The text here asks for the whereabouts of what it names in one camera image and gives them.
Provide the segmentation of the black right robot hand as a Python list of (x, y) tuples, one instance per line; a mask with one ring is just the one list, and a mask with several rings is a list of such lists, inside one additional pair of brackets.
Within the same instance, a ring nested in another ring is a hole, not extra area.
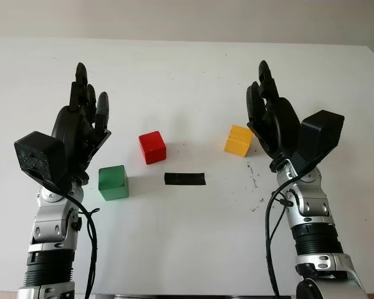
[(247, 126), (272, 159), (269, 167), (275, 173), (297, 148), (300, 121), (290, 102), (279, 95), (264, 60), (259, 64), (259, 80), (247, 88), (246, 105)]

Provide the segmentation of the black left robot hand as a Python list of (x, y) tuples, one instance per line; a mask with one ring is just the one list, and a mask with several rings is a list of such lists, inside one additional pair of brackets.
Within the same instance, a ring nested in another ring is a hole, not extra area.
[(71, 179), (86, 185), (86, 172), (93, 156), (111, 135), (108, 130), (109, 100), (102, 92), (95, 96), (94, 87), (88, 83), (87, 69), (78, 63), (75, 80), (70, 90), (70, 100), (57, 115), (52, 137), (61, 140), (65, 148), (67, 172)]

